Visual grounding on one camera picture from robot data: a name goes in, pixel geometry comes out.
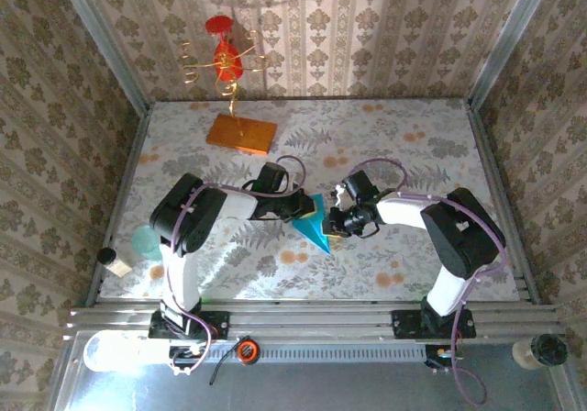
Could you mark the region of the red glass vase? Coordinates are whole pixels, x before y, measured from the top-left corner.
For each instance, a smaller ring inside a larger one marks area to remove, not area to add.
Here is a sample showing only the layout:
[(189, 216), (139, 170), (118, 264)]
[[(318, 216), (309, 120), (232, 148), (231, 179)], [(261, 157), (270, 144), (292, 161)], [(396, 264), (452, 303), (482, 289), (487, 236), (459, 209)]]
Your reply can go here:
[(228, 16), (215, 16), (205, 22), (206, 31), (218, 37), (213, 66), (221, 82), (231, 83), (239, 79), (244, 70), (237, 48), (230, 43), (228, 34), (233, 26), (233, 20)]

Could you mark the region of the floral table cloth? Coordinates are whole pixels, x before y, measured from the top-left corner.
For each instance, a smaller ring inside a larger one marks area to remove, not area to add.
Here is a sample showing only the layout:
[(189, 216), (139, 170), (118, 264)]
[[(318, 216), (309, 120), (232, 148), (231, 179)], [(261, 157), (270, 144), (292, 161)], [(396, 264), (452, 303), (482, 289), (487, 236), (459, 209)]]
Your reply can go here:
[[(108, 274), (103, 298), (157, 299), (166, 285), (158, 262), (131, 240), (180, 177), (240, 186), (265, 158), (209, 145), (220, 102), (158, 103), (114, 240), (130, 272)], [(241, 102), (238, 113), (276, 124), (270, 159), (282, 159), (309, 194), (329, 196), (357, 164), (380, 188), (444, 195), (465, 187), (487, 210), (492, 197), (460, 100), (288, 100)], [(440, 262), (427, 233), (384, 227), (365, 239), (332, 239), (321, 250), (279, 221), (219, 221), (191, 256), (206, 299), (414, 301), (432, 287)]]

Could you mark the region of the aluminium corner post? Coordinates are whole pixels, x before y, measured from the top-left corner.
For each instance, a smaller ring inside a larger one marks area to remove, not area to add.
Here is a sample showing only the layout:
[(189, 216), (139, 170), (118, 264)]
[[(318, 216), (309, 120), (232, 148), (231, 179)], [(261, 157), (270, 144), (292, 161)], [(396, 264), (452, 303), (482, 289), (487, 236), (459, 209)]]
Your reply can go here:
[(150, 110), (150, 101), (144, 95), (136, 75), (131, 69), (130, 60), (116, 43), (114, 27), (108, 24), (98, 0), (70, 0), (108, 67), (115, 75), (127, 100), (140, 117)]
[(516, 0), (471, 89), (468, 102), (472, 111), (479, 111), (482, 107), (541, 1)]

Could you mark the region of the aluminium side rail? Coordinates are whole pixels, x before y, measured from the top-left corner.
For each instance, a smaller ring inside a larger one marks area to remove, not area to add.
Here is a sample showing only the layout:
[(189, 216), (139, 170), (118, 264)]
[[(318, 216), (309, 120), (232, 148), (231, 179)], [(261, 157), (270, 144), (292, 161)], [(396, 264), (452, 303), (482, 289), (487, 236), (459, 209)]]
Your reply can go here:
[[(128, 154), (125, 170), (120, 180), (116, 201), (105, 231), (102, 248), (111, 247), (114, 243), (114, 239), (116, 238), (116, 233), (118, 231), (120, 220), (125, 209), (135, 170), (138, 166), (138, 159), (147, 136), (151, 115), (152, 110), (149, 108), (148, 111), (139, 119), (137, 131)], [(88, 295), (84, 303), (85, 307), (93, 307), (96, 304), (102, 283), (105, 279), (105, 275), (106, 269), (104, 265), (97, 262), (94, 268), (94, 274)]]
[(508, 252), (509, 262), (513, 268), (516, 286), (518, 287), (518, 295), (523, 300), (540, 305), (541, 300), (537, 285), (531, 272), (517, 224), (515, 223), (515, 214), (510, 205), (498, 163), (493, 155), (487, 132), (482, 123), (482, 118), (472, 106), (468, 103), (465, 103), (465, 105), (471, 131), (476, 142), (486, 182), (496, 211), (497, 223), (505, 236), (506, 251)]

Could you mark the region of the blue paper sheet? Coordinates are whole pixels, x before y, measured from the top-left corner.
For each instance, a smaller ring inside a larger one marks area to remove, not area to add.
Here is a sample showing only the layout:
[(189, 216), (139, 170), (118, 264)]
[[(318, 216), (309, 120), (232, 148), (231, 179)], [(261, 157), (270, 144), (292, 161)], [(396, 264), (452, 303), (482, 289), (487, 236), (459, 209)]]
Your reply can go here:
[(325, 253), (330, 253), (328, 237), (322, 231), (322, 222), (326, 216), (323, 195), (313, 194), (311, 198), (316, 204), (314, 214), (293, 220), (292, 226), (319, 249)]

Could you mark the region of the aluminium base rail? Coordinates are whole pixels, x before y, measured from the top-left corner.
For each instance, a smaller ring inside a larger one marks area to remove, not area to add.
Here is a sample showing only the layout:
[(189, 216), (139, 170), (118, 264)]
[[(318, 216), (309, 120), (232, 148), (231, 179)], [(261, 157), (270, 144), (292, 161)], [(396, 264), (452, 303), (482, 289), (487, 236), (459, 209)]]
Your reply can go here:
[[(74, 308), (65, 334), (82, 330), (147, 330), (156, 303), (102, 303)], [(205, 310), (228, 311), (231, 339), (250, 334), (266, 343), (377, 343), (394, 339), (393, 312), (417, 309), (410, 302), (227, 302)], [(523, 302), (469, 302), (477, 340), (506, 343), (541, 333), (561, 334), (556, 309)]]

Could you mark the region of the white cylinder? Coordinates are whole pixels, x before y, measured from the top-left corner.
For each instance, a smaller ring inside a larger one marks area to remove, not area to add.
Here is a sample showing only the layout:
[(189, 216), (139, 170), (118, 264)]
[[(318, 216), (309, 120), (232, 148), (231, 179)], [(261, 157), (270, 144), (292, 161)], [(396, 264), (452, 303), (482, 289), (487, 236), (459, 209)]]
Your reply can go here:
[(147, 365), (166, 365), (170, 343), (139, 331), (101, 330), (85, 344), (83, 362), (93, 372), (133, 372)]

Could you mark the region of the small connector board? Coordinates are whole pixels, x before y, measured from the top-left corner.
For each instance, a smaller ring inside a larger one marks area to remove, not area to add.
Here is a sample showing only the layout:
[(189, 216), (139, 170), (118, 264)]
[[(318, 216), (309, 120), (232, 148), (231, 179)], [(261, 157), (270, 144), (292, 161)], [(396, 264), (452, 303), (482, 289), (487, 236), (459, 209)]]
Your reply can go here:
[(424, 364), (433, 372), (449, 373), (452, 370), (452, 351), (447, 345), (425, 345)]
[(171, 346), (169, 366), (174, 375), (190, 375), (203, 363), (208, 352), (209, 346), (207, 344)]

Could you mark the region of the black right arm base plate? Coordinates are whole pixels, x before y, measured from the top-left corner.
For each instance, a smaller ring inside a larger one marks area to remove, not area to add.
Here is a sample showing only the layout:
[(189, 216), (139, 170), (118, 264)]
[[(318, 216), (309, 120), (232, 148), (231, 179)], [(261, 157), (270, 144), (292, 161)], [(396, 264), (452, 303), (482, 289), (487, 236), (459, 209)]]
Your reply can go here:
[[(394, 310), (392, 314), (392, 329), (396, 339), (449, 339), (456, 313), (446, 317), (439, 317), (432, 311), (422, 310)], [(457, 325), (457, 337), (474, 339), (477, 336), (472, 312), (463, 309)]]

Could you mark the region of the grey metal shelf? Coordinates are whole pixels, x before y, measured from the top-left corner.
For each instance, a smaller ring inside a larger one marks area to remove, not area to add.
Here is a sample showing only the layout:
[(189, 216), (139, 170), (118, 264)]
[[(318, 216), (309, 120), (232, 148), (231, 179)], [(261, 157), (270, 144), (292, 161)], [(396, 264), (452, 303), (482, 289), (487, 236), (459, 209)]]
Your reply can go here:
[(423, 362), (207, 361), (190, 375), (166, 365), (93, 372), (90, 336), (61, 360), (46, 411), (587, 411), (572, 364), (527, 371), (507, 345), (465, 349), (460, 374)]

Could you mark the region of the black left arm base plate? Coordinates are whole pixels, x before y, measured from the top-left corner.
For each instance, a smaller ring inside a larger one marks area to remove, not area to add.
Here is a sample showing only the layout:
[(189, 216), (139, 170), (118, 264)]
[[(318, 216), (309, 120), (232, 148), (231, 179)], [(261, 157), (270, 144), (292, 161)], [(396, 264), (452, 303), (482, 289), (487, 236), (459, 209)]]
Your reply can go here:
[[(227, 339), (230, 322), (228, 311), (202, 311), (199, 317), (207, 324), (212, 340)], [(206, 340), (207, 334), (204, 326), (192, 318), (179, 316), (172, 319), (156, 310), (150, 319), (148, 338)]]

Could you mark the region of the white spool with black cap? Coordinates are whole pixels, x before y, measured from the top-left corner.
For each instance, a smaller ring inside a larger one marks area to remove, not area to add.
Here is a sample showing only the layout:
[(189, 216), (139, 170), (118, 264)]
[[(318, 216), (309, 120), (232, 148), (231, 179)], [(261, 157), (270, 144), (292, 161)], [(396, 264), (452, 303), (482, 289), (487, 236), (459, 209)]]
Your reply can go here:
[(541, 334), (518, 340), (512, 347), (512, 356), (520, 367), (532, 371), (564, 364), (569, 351), (561, 337)]

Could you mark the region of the teal glass cup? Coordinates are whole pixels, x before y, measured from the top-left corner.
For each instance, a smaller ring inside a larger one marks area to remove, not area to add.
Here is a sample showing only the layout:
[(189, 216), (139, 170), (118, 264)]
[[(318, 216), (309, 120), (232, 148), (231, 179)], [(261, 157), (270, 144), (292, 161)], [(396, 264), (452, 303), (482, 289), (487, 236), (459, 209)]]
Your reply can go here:
[(131, 246), (133, 251), (146, 260), (162, 261), (159, 238), (148, 225), (135, 231), (131, 239)]

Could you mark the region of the small bottle with black cap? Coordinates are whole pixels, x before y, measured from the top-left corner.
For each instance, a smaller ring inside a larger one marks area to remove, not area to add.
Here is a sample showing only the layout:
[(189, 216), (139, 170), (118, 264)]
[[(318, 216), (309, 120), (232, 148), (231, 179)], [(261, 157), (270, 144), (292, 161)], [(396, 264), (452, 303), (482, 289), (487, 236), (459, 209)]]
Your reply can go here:
[(127, 261), (112, 248), (101, 248), (97, 252), (96, 258), (109, 272), (119, 278), (131, 272), (131, 267)]

